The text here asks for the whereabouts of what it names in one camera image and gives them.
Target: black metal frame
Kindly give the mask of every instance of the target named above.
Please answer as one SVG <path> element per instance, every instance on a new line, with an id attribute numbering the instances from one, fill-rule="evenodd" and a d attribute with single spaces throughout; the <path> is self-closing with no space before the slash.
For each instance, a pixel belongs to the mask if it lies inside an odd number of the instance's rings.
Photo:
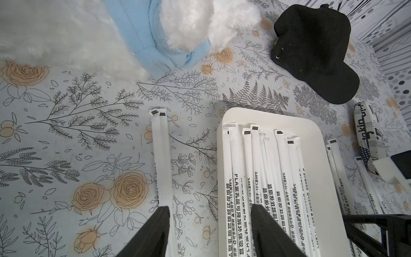
<path id="1" fill-rule="evenodd" d="M 369 257 L 411 257 L 411 215 L 343 215 L 342 218 L 348 238 Z M 353 224 L 378 225 L 382 242 Z"/>

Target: cap eyelet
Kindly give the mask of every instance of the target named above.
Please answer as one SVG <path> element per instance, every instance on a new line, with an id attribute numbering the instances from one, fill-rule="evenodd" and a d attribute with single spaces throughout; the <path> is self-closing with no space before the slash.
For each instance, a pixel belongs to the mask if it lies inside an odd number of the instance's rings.
<path id="1" fill-rule="evenodd" d="M 284 48 L 281 48 L 281 52 L 282 52 L 282 51 L 284 51 Z M 281 52 L 280 52 L 280 53 L 281 53 Z M 275 58 L 276 58 L 276 59 L 280 59 L 279 56 L 276 56 Z"/>

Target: table surface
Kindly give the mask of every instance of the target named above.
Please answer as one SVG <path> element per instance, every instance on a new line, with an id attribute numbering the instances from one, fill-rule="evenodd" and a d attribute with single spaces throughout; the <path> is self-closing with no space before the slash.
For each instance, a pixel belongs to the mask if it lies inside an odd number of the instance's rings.
<path id="1" fill-rule="evenodd" d="M 330 104 L 270 60 L 270 28 L 287 6 L 274 0 L 260 6 L 260 25 L 223 52 L 148 83 L 50 67 L 16 86 L 17 71 L 3 68 L 1 256 L 118 253 L 158 205 L 148 115 L 155 107 L 169 109 L 179 257 L 218 254 L 216 130 L 231 107 L 308 118 L 324 141 L 337 138 L 356 210 L 373 214 L 353 159 L 359 156 L 354 104 L 373 105 L 388 156 L 409 150 L 411 141 L 372 47 L 350 41 L 344 61 L 360 87 L 348 103 Z M 411 214 L 402 186 L 372 178 L 390 211 Z M 367 233 L 380 237 L 375 226 Z"/>

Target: blue fabric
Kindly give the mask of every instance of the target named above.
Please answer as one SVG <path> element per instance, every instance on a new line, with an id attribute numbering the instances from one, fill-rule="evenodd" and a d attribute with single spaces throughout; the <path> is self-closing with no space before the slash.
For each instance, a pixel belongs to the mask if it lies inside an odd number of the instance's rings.
<path id="1" fill-rule="evenodd" d="M 161 26 L 161 0 L 104 0 L 129 48 L 155 78 L 169 70 L 189 68 L 210 52 L 206 40 L 193 52 L 171 50 Z"/>

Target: white tray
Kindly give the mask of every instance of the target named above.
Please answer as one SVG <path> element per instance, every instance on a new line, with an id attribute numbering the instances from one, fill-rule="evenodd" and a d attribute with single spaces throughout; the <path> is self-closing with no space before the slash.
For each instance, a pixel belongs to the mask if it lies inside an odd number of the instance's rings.
<path id="1" fill-rule="evenodd" d="M 218 192 L 224 188 L 224 159 L 222 126 L 231 122 L 249 127 L 250 123 L 260 125 L 261 132 L 281 129 L 301 137 L 301 151 L 304 161 L 308 189 L 312 203 L 315 228 L 322 257 L 349 257 L 348 239 L 342 221 L 335 192 L 334 181 L 328 163 L 323 137 L 318 126 L 311 120 L 244 108 L 231 108 L 225 114 L 217 130 L 217 177 Z M 219 257 L 226 257 L 226 214 L 224 200 L 218 201 Z"/>

